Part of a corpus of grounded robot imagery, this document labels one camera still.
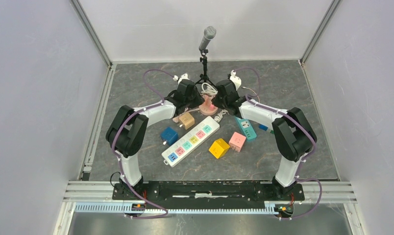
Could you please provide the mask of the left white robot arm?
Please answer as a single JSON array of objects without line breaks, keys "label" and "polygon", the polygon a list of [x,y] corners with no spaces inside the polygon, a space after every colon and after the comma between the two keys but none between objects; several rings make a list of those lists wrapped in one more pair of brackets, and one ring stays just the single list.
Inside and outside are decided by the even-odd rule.
[{"label": "left white robot arm", "polygon": [[179,82],[160,102],[146,107],[119,108],[107,133],[106,140],[116,154],[121,168],[120,179],[124,182],[124,192],[130,199],[138,199],[143,194],[139,183],[143,177],[139,170],[138,152],[142,147],[148,126],[166,119],[172,119],[185,111],[204,103],[196,84],[188,79]]}]

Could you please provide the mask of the pink adapter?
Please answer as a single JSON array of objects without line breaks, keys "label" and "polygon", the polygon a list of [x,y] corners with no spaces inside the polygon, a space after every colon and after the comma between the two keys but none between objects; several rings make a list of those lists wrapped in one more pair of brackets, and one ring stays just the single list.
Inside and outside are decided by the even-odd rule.
[{"label": "pink adapter", "polygon": [[209,110],[209,111],[215,110],[216,107],[212,104],[213,97],[210,95],[204,94],[203,98],[204,98],[204,103],[201,105],[201,108],[205,109],[205,110]]}]

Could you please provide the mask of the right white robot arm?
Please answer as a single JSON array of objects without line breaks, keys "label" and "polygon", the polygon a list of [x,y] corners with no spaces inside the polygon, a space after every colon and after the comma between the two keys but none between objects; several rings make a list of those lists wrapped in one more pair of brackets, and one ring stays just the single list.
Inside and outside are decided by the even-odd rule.
[{"label": "right white robot arm", "polygon": [[272,179],[272,193],[279,200],[286,199],[299,179],[301,162],[316,149],[317,136],[306,116],[296,107],[278,109],[259,103],[248,95],[239,96],[235,84],[228,79],[218,82],[216,89],[218,93],[212,100],[216,107],[273,131],[281,161]]}]

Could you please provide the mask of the beige cube plug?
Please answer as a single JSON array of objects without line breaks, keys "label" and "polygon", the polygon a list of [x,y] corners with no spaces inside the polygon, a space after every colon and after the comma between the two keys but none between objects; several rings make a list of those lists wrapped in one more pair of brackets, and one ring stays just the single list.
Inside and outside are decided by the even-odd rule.
[{"label": "beige cube plug", "polygon": [[178,118],[178,121],[179,121],[179,127],[182,127],[185,130],[190,129],[195,124],[195,119],[189,112],[182,114]]}]

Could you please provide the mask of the yellow cube plug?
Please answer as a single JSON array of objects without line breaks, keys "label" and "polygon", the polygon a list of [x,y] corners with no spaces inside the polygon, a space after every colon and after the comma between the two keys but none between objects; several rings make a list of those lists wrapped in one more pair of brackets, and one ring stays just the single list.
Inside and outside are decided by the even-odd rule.
[{"label": "yellow cube plug", "polygon": [[217,139],[209,148],[209,152],[216,158],[219,159],[223,157],[229,150],[230,145],[222,138]]}]

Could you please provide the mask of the blue cube plug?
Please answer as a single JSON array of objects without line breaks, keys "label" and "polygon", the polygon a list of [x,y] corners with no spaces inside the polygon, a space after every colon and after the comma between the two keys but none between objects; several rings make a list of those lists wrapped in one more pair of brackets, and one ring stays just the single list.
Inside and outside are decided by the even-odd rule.
[{"label": "blue cube plug", "polygon": [[163,145],[171,146],[178,141],[178,133],[171,127],[167,127],[161,134],[160,138],[163,141]]}]

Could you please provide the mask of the pink cube plug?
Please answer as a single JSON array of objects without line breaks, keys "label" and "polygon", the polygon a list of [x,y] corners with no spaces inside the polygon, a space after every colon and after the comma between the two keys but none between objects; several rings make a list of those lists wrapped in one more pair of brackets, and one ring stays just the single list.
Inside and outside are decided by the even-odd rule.
[{"label": "pink cube plug", "polygon": [[245,141],[246,141],[246,136],[244,136],[238,132],[234,132],[232,137],[230,138],[228,144],[231,149],[233,149],[234,151],[240,152],[242,150],[242,147],[243,147]]}]

